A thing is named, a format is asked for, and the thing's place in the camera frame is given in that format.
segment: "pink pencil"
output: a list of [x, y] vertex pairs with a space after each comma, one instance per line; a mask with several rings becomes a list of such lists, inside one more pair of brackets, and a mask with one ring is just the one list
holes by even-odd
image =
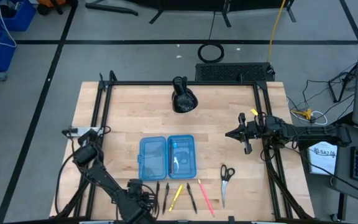
[[208, 199], [208, 196], [207, 196], [206, 193], [205, 193], [204, 187], [203, 187], [203, 185], [201, 184], [201, 181], [200, 181], [199, 179], [197, 179], [197, 180], [198, 180], [198, 183], [199, 183], [199, 185], [200, 185], [200, 187], [201, 187], [201, 191], [203, 192], [205, 201], [206, 201], [206, 203], [208, 204], [209, 210], [211, 211], [212, 216], [215, 217], [214, 209], [212, 208], [212, 205], [211, 205], [211, 203], [209, 202], [209, 199]]

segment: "wooden table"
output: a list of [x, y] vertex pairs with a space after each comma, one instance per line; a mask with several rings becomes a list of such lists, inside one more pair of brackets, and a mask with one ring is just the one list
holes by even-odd
[[[97, 82], [84, 82], [75, 110], [73, 126], [90, 126]], [[180, 184], [191, 185], [198, 214], [194, 213], [190, 196], [184, 190], [179, 196], [172, 212], [166, 211], [159, 220], [227, 220], [234, 216], [236, 220], [274, 220], [272, 201], [265, 163], [260, 159], [261, 140], [251, 140], [253, 152], [244, 154], [244, 145], [227, 138], [224, 133], [238, 126], [239, 113], [253, 119], [250, 111], [255, 108], [254, 93], [251, 86], [189, 86], [198, 98], [198, 107], [186, 114], [177, 114], [172, 110], [172, 86], [113, 86], [107, 125], [111, 133], [105, 135], [103, 143], [104, 165], [113, 178], [126, 188], [127, 181], [139, 178], [137, 155], [139, 141], [144, 137], [173, 134], [192, 134], [196, 142], [197, 176], [214, 208], [212, 217], [196, 179], [160, 181], [160, 208], [162, 208], [165, 185], [170, 184], [167, 206], [171, 204]], [[272, 111], [275, 116], [291, 123], [283, 83], [268, 83], [268, 92]], [[264, 107], [263, 94], [260, 98]], [[99, 112], [101, 121], [104, 95]], [[71, 154], [70, 141], [67, 144], [65, 158]], [[308, 186], [299, 155], [291, 150], [282, 149], [282, 161], [289, 191], [298, 203], [310, 215], [314, 215]], [[236, 169], [236, 174], [226, 188], [226, 208], [223, 209], [221, 197], [221, 164]], [[80, 173], [69, 162], [60, 179], [58, 195], [59, 209], [71, 199], [78, 188]], [[146, 182], [155, 189], [156, 182]], [[279, 194], [281, 214], [285, 212], [282, 196]], [[81, 214], [85, 214], [87, 194]], [[115, 219], [115, 205], [108, 195], [96, 188], [92, 219]], [[51, 215], [55, 214], [52, 206]]]

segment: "scissors handle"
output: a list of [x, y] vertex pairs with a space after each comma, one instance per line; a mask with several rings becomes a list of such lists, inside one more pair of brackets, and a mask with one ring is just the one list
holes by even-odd
[[221, 179], [225, 181], [229, 181], [230, 178], [236, 173], [236, 170], [233, 168], [227, 168], [226, 165], [222, 165], [221, 167]]

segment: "marker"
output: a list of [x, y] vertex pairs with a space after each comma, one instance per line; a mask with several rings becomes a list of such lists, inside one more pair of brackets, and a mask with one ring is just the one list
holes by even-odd
[[179, 189], [178, 189], [178, 191], [177, 191], [177, 194], [175, 195], [175, 198], [173, 199], [173, 202], [172, 202], [172, 204], [171, 204], [171, 207], [169, 207], [169, 211], [170, 211], [170, 212], [172, 211], [173, 205], [174, 205], [175, 202], [177, 201], [177, 198], [179, 197], [182, 188], [183, 188], [183, 184], [180, 185], [180, 187], [179, 187]]

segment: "white paper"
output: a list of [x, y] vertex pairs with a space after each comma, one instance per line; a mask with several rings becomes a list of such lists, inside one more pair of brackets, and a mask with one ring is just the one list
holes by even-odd
[[[336, 153], [337, 146], [333, 146], [328, 142], [319, 142], [314, 146], [310, 146], [308, 149], [309, 160], [312, 164], [326, 169], [328, 172], [335, 173]], [[313, 167], [310, 167], [311, 174], [323, 174], [329, 175], [325, 171]]]

